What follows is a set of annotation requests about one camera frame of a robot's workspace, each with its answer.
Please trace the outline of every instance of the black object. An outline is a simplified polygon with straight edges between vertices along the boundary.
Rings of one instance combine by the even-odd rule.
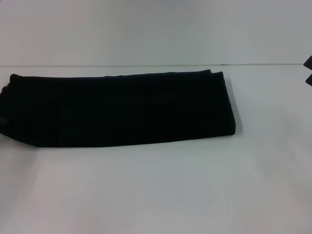
[[[303,65],[312,70],[312,56]],[[312,86],[312,75],[307,78],[306,83]]]
[[[12,75],[0,133],[39,147],[105,147],[233,135],[223,73],[100,78]]]

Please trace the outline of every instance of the dark green fabric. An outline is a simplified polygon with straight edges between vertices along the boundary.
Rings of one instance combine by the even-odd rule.
[[[12,75],[0,133],[40,147],[161,143],[235,133],[222,73],[100,78]]]

